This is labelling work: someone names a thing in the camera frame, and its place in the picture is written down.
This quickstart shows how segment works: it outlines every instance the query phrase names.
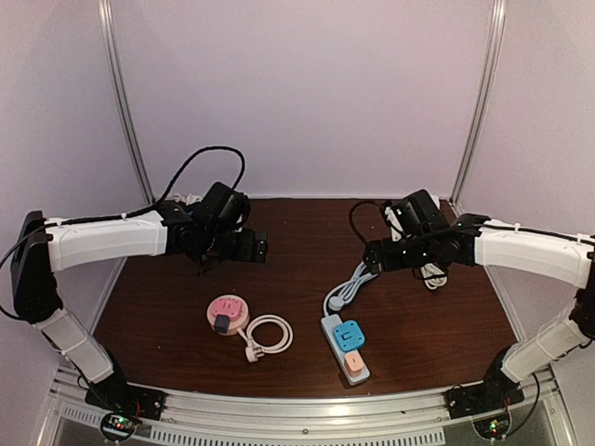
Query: gray cable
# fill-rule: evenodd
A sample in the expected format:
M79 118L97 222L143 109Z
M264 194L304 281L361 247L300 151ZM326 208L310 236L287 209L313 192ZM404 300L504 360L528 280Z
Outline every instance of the gray cable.
M378 277L377 274L372 274L367 270L367 266L363 262L360 263L348 281L336 286L326 295L323 302L323 314L325 316L329 315L329 304L332 305L331 309L334 311L340 311L351 303L364 283L370 282L376 277Z

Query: power strip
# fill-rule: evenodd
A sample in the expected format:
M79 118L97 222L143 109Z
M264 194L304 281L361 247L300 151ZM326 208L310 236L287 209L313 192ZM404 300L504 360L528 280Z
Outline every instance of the power strip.
M326 336L326 340L328 341L331 348L333 349L333 352L335 352L335 358L337 358L337 361L338 361L339 365L341 366L341 370L343 371L343 374L347 378L347 382L350 383L350 385L355 386L357 384L362 383L366 379L368 379L370 377L370 371L368 370L368 367L365 365L364 360L361 360L362 365L364 367L358 374L353 375L348 370L347 364L346 364L346 359L345 359L345 356L348 353L344 352L338 346L337 340L335 339L335 335L334 335L335 328L337 328L342 323L343 323L343 321L341 320L341 318L338 317L337 314L331 314L330 316L326 316L321 319L321 325L323 327L323 332L324 332L324 335ZM353 352L357 352L357 355L359 356L359 358L361 358L361 355L359 354L359 350L353 350L353 351L350 351L349 353L353 353Z

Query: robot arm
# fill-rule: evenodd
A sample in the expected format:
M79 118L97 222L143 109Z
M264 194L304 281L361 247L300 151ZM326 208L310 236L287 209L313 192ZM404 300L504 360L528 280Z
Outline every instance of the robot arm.
M62 303L54 272L125 256L185 254L195 261L206 256L262 263L268 250L266 232L242 228L249 209L245 195L215 183L200 202L163 201L131 218L98 217L70 224L31 212L21 230L26 240L11 263L15 311L81 372L92 387L87 402L125 411L138 400L144 417L158 418L155 407L161 392L153 392L147 401L147 391L127 384L115 358Z
M519 383L535 371L595 338L595 239L510 225L465 214L449 225L425 190L386 202L382 215L400 234L368 242L364 263L372 272L421 268L436 263L500 266L541 274L579 288L576 302L544 324L539 333L500 352L483 383L446 392L453 418L522 400Z

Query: brown wooden board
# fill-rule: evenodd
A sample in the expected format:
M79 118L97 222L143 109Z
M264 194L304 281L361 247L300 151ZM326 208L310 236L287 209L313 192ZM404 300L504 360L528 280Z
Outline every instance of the brown wooden board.
M495 354L515 342L482 268L453 266L448 284L430 293L410 270L365 285L341 312L365 333L371 371L357 387L343 375L320 327L326 294L362 258L347 213L354 200L256 200L247 224L269 232L264 265L226 262L197 277L185 256L129 258L96 331L131 382L233 396L378 395L479 380ZM452 217L452 211L443 203ZM374 207L356 221L369 238L389 236ZM237 294L252 317L274 313L295 333L285 353L250 364L239 336L215 334L205 311L215 297ZM255 331L263 344L280 330Z

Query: white wall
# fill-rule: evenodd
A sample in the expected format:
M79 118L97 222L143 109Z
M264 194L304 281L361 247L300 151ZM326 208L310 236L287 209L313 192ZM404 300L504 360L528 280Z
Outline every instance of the white wall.
M155 191L204 145L252 196L448 196L478 91L486 0L128 0L113 15ZM237 171L209 154L179 183Z
M468 212L595 233L595 4L509 2L496 83L462 197ZM523 328L570 301L561 283L501 269ZM556 364L579 443L593 444L595 348Z
M96 0L0 1L0 252L25 214L122 212L141 205L113 98ZM87 326L114 267L58 277ZM7 269L0 302L12 310ZM57 355L34 328L0 318L0 444L29 444Z

